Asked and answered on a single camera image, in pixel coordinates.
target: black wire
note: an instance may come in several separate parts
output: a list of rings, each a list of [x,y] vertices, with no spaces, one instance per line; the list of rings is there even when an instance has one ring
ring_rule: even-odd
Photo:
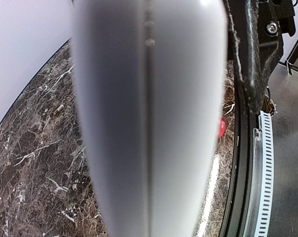
[[[286,60],[286,67],[287,67],[287,69],[288,69],[288,73],[289,73],[289,75],[293,75],[293,73],[292,73],[292,66],[290,65],[290,63],[288,62],[288,60]]]
[[[265,111],[267,113],[267,103],[266,103],[266,97],[264,98],[264,105],[265,105]]]
[[[269,103],[271,102],[271,91],[269,90],[269,87],[267,87],[267,93],[268,93],[268,102],[267,105],[269,106]]]

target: black frame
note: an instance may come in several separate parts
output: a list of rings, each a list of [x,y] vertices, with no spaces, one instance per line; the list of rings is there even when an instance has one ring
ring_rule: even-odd
[[[235,137],[228,198],[219,237],[242,237],[248,206],[253,169],[253,129],[258,115],[250,113],[240,99],[235,80]]]

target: red object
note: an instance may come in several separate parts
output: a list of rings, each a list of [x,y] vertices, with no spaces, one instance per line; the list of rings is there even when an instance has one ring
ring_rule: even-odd
[[[218,139],[221,138],[225,132],[226,132],[226,122],[223,119],[221,119],[219,123]]]

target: marble surface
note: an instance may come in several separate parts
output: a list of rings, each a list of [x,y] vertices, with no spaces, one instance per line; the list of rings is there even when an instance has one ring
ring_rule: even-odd
[[[213,154],[212,168],[205,201],[202,205],[193,236],[218,237],[227,203],[234,143],[234,76],[233,63],[227,62],[225,70],[225,94],[222,118],[226,122],[226,133],[218,139]]]
[[[65,44],[0,124],[0,237],[106,237],[88,175]],[[234,135],[233,68],[227,64],[226,134],[214,153],[196,236],[218,236]]]

